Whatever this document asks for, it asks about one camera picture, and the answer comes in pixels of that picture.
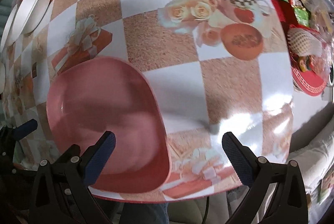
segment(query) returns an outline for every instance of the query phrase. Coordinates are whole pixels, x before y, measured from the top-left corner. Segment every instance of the printed tablecloth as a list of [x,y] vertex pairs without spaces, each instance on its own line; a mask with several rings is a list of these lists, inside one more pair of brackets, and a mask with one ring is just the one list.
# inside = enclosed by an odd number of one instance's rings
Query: printed tablecloth
[[6,118],[16,126],[38,121],[20,141],[22,164],[37,169],[59,156],[46,116],[50,84],[101,55],[129,61],[148,79],[167,132],[171,175],[149,193],[91,187],[94,195],[164,202],[237,187],[221,147],[227,131],[257,156],[287,158],[293,82],[271,0],[52,0],[38,27],[2,55]]

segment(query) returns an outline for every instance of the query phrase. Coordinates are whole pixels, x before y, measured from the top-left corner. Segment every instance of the person's leg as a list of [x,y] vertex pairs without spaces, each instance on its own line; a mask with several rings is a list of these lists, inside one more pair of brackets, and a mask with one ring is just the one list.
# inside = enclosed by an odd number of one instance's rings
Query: person's leg
[[169,224],[168,203],[125,203],[119,224]]

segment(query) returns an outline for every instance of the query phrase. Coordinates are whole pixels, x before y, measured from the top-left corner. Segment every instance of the red tray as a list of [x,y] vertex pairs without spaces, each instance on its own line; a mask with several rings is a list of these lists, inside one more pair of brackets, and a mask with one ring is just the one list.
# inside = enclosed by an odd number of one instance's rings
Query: red tray
[[[282,0],[271,1],[275,7],[278,18],[280,19],[282,28],[285,33],[285,37],[287,36],[290,27],[299,27],[303,29],[308,29],[313,32],[317,32],[315,30],[298,24],[293,8],[291,7],[289,2]],[[293,80],[295,84],[300,88],[300,90],[311,96],[317,96],[321,94],[321,92],[325,89],[327,83],[313,71],[301,72],[296,62],[296,56],[292,53],[290,53],[290,61]]]

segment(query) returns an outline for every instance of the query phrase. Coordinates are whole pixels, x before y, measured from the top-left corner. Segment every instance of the blue gripper pad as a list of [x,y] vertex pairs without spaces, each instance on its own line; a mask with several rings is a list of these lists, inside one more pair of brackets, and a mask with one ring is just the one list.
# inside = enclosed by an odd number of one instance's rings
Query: blue gripper pad
[[106,131],[94,146],[91,146],[86,150],[88,152],[92,147],[96,149],[91,158],[88,159],[86,166],[83,167],[83,183],[86,187],[93,185],[96,182],[110,155],[114,151],[115,146],[115,134]]
[[38,127],[38,123],[34,119],[30,119],[21,126],[13,130],[13,138],[16,141],[20,141],[22,138],[26,137],[28,134],[32,133]]
[[223,135],[221,143],[242,184],[251,187],[255,180],[253,170],[255,167],[252,167],[251,163],[244,155],[245,150],[250,149],[248,147],[244,147],[231,132],[227,132]]

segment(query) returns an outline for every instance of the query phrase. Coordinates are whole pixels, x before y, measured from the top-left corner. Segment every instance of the pink plastic bowl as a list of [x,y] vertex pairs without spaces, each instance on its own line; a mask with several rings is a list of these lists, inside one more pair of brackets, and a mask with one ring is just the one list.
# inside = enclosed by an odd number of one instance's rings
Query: pink plastic bowl
[[58,76],[47,96],[47,117],[61,153],[81,152],[106,131],[116,148],[94,188],[143,193],[161,186],[170,173],[166,131],[143,74],[111,57],[83,62]]

